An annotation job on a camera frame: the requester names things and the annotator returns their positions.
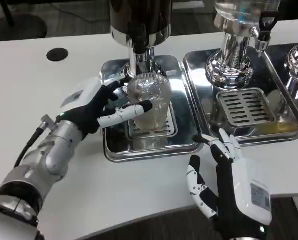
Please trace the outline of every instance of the drip tray grate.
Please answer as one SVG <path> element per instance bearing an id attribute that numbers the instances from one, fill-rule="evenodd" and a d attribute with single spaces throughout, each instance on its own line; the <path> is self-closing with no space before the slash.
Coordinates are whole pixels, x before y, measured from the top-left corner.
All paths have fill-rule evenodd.
<path id="1" fill-rule="evenodd" d="M 177 126 L 174 118 L 172 104 L 169 105 L 167 117 L 165 120 L 165 125 L 162 128 L 156 131 L 143 132 L 135 125 L 133 120 L 130 120 L 128 121 L 127 132 L 128 132 L 128 138 L 130 140 L 148 139 L 148 138 L 155 138 L 155 137 L 171 137 L 176 135 Z"/>
<path id="2" fill-rule="evenodd" d="M 249 88 L 219 92 L 217 100 L 228 122 L 234 127 L 247 127 L 275 121 L 263 91 Z"/>

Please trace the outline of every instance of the white table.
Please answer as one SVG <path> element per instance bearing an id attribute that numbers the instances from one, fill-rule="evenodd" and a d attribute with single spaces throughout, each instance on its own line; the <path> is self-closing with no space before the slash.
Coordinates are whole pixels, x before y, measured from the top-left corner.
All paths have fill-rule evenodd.
<path id="1" fill-rule="evenodd" d="M 170 37 L 157 55 L 218 48 L 223 33 Z M 298 42 L 298 20 L 279 22 L 272 44 Z M 46 53 L 66 48 L 67 59 Z M 54 117 L 66 95 L 99 73 L 102 64 L 127 57 L 110 35 L 0 42 L 0 183 L 44 114 Z M 56 184 L 39 214 L 47 240 L 73 240 L 147 216 L 192 206 L 186 187 L 189 156 L 116 164 L 105 159 L 100 131 L 76 151 L 67 176 Z M 245 148 L 270 174 L 275 196 L 298 195 L 298 140 Z M 204 147 L 202 174 L 216 191 L 215 162 Z"/>

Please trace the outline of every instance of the floor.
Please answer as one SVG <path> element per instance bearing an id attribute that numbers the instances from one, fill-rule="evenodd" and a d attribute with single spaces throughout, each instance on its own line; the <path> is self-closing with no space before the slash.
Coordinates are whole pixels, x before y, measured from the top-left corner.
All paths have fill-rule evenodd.
<path id="1" fill-rule="evenodd" d="M 267 240 L 298 240 L 298 213 L 291 198 L 274 199 Z M 88 240 L 222 240 L 197 208 L 143 220 Z"/>
<path id="2" fill-rule="evenodd" d="M 110 33 L 107 0 L 35 5 L 20 4 L 12 5 L 10 9 L 13 14 L 31 13 L 39 16 L 48 27 L 47 38 Z M 0 18 L 2 16 L 3 13 L 0 8 Z M 212 5 L 206 7 L 204 11 L 195 9 L 175 10 L 171 23 L 172 35 L 217 32 L 218 30 L 213 25 L 214 17 Z"/>
<path id="3" fill-rule="evenodd" d="M 174 10 L 172 35 L 217 32 L 213 26 L 212 1 L 204 10 Z M 55 4 L 12 5 L 12 14 L 31 13 L 43 19 L 48 38 L 108 34 L 109 13 L 106 0 Z M 268 240 L 298 240 L 298 212 L 291 198 L 275 199 Z M 197 209 L 183 210 L 133 223 L 89 240 L 220 240 L 211 223 Z"/>

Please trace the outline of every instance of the clear dispenser container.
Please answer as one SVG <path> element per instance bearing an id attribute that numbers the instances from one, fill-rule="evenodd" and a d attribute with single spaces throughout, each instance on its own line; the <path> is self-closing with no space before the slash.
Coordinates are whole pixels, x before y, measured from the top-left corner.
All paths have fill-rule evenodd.
<path id="1" fill-rule="evenodd" d="M 280 0 L 215 0 L 216 11 L 224 18 L 241 24 L 258 24 L 261 12 L 277 10 Z"/>
<path id="2" fill-rule="evenodd" d="M 162 128 L 172 96 L 169 80 L 160 74 L 144 73 L 128 83 L 127 92 L 131 104 L 151 100 L 152 110 L 134 119 L 136 126 L 144 132 Z"/>

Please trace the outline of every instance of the clear plastic cup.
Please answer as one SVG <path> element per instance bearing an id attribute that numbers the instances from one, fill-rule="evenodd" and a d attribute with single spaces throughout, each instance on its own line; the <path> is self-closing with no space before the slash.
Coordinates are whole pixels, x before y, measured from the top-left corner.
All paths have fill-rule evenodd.
<path id="1" fill-rule="evenodd" d="M 128 83 L 127 92 L 131 104 L 151 100 L 153 108 L 134 119 L 143 132 L 155 131 L 165 125 L 172 96 L 169 80 L 160 74 L 143 73 Z"/>

